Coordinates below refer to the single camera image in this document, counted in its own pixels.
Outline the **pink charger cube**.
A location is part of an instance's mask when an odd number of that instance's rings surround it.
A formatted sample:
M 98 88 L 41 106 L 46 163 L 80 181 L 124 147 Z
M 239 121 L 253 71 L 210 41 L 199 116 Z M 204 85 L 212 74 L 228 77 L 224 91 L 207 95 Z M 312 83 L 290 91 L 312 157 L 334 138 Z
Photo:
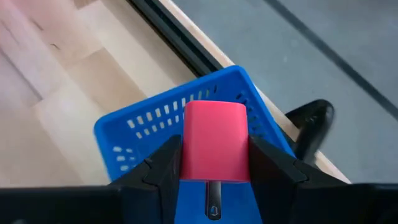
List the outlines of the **pink charger cube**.
M 221 219 L 221 183 L 249 182 L 246 107 L 226 101 L 186 104 L 183 125 L 183 180 L 205 182 L 205 215 Z

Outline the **blue perforated plastic basket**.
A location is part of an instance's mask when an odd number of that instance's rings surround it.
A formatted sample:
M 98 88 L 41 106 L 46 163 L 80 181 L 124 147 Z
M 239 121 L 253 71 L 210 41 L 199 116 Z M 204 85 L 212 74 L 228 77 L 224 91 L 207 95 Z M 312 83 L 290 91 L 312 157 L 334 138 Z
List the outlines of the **blue perforated plastic basket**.
M 193 100 L 243 104 L 249 133 L 294 156 L 249 75 L 234 65 L 97 120 L 94 133 L 110 179 L 135 168 L 172 135 L 182 134 L 185 105 Z M 204 214 L 205 184 L 181 181 L 175 224 L 262 224 L 250 183 L 223 184 L 222 193 L 222 216 L 213 222 Z

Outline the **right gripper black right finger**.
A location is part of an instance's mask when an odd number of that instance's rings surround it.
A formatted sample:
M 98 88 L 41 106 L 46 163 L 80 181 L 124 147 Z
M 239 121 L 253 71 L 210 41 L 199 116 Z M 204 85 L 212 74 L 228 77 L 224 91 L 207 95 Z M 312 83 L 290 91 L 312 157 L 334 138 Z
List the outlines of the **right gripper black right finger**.
M 298 160 L 265 139 L 250 135 L 248 141 L 251 187 L 263 224 L 293 224 L 300 185 L 345 185 L 323 171 Z

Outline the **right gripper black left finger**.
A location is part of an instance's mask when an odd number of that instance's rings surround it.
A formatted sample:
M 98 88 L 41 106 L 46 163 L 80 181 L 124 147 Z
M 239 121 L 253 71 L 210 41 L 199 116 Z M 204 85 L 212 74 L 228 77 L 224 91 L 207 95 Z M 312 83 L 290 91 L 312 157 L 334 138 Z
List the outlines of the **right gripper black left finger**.
M 111 182 L 121 196 L 123 224 L 174 224 L 182 137 L 173 135 L 149 157 Z

